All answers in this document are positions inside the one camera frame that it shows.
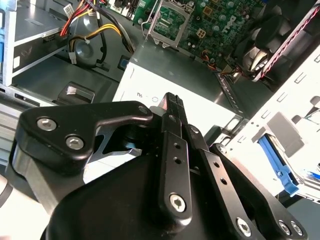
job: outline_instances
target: motherboard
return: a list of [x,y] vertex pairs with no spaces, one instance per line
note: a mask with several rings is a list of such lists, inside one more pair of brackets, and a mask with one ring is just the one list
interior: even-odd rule
[[220,69],[225,67],[225,59],[265,5],[261,0],[140,0],[133,22],[143,24],[143,29],[148,30],[155,21],[153,31],[169,40],[177,37],[186,18],[168,5],[162,6],[163,1],[180,8],[192,7],[178,41],[178,49],[200,59],[204,58],[205,53],[207,61]]

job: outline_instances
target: black wire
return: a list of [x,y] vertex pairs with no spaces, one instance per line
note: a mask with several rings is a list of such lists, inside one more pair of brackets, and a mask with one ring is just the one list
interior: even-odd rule
[[[102,19],[101,18],[97,19],[97,22],[98,22],[98,28],[101,28],[103,26]],[[106,57],[107,57],[107,41],[106,41],[104,31],[102,31],[100,33],[100,36],[101,36],[101,41],[102,41],[102,57],[101,57],[101,59],[96,60],[97,64],[102,64],[106,60]]]
[[133,49],[130,46],[130,44],[128,43],[127,39],[125,38],[125,35],[118,23],[118,21],[115,19],[114,16],[112,16],[111,14],[109,14],[108,12],[106,12],[104,9],[102,9],[98,4],[94,5],[90,0],[84,0],[87,4],[90,5],[91,8],[93,8],[93,10],[95,10],[96,12],[99,12],[101,15],[103,15],[104,17],[106,17],[107,19],[109,19],[120,31],[121,33],[121,38],[122,38],[122,43],[125,46],[125,48],[132,53]]

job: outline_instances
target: yellow wire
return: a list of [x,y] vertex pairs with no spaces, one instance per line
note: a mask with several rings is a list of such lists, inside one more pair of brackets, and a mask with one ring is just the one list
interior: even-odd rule
[[[87,35],[87,36],[80,36],[80,35],[78,35],[78,36],[75,36],[75,37],[81,38],[81,39],[83,39],[83,40],[84,40],[84,39],[88,39],[88,38],[90,38],[90,37],[92,37],[92,36],[94,36],[94,35],[102,32],[103,30],[106,30],[106,29],[113,29],[114,31],[116,31],[116,32],[121,36],[121,33],[120,33],[119,29],[118,29],[115,25],[113,25],[113,24],[105,24],[105,25],[103,25],[102,27],[98,28],[96,31],[90,33],[90,34]],[[71,52],[74,51],[74,42],[75,42],[76,40],[77,40],[77,38],[72,39],[71,42],[70,42]]]
[[115,25],[113,25],[113,24],[105,24],[105,25],[101,26],[100,28],[98,28],[96,31],[90,33],[88,36],[85,36],[85,37],[86,38],[92,37],[93,35],[96,35],[97,33],[101,32],[103,30],[106,30],[106,29],[113,29],[121,36],[121,33],[120,33],[119,29]]
[[78,7],[76,8],[76,11],[82,6],[82,4],[84,4],[84,0],[81,0],[80,4],[79,4]]

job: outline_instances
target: gray metal surface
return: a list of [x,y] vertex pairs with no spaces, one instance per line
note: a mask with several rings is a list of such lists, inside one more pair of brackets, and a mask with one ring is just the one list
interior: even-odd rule
[[111,102],[118,83],[95,71],[72,65],[55,56],[14,77],[13,83],[22,91],[49,101],[56,100],[61,90],[75,82],[95,92],[94,103]]
[[320,67],[320,46],[300,65],[279,90],[256,112],[238,135],[230,142],[230,148],[242,148],[266,126],[276,113],[291,120],[294,116],[306,116],[313,107],[310,102],[320,95],[317,69]]
[[147,40],[130,61],[230,111],[234,110],[214,73],[182,53]]
[[18,118],[26,106],[13,103],[5,95],[0,95],[0,165],[7,165],[15,138]]
[[0,1],[0,8],[8,11],[16,11],[17,10],[17,2],[18,0],[6,0]]
[[2,84],[10,86],[13,78],[14,67],[14,46],[16,35],[16,11],[6,11],[4,14],[4,51],[3,51],[3,66],[2,66]]
[[63,177],[35,162],[19,147],[15,149],[12,166],[26,178],[37,200],[50,215],[67,194],[85,184],[83,172],[73,177]]
[[53,55],[55,55],[55,54],[59,53],[59,52],[60,52],[62,49],[64,49],[64,48],[65,48],[65,47],[61,47],[61,48],[59,48],[59,49],[57,49],[57,50],[55,50],[55,51],[53,51],[53,52],[49,53],[48,55],[46,55],[46,56],[44,56],[44,57],[39,58],[38,60],[34,61],[33,63],[30,63],[29,65],[27,65],[27,66],[25,66],[25,67],[23,67],[23,68],[19,69],[18,71],[15,71],[14,73],[12,73],[12,77],[14,78],[15,76],[17,76],[17,75],[19,75],[19,74],[23,73],[24,71],[26,71],[26,70],[28,70],[28,69],[30,69],[30,68],[32,68],[32,67],[34,67],[35,65],[37,65],[37,64],[39,64],[39,63],[41,63],[41,62],[43,62],[43,61],[44,61],[44,60],[46,60],[46,59],[48,59],[48,58],[52,57]]
[[14,45],[58,32],[65,22],[54,18],[48,12],[26,2],[19,1],[16,10]]
[[241,107],[238,103],[238,99],[237,99],[236,95],[234,94],[233,90],[231,89],[226,78],[221,74],[216,74],[216,78],[217,78],[218,82],[220,83],[222,90],[223,90],[226,98],[229,100],[235,113],[244,117],[244,112],[240,110]]
[[262,82],[252,82],[243,76],[235,84],[230,83],[230,87],[248,119],[251,119],[273,95]]

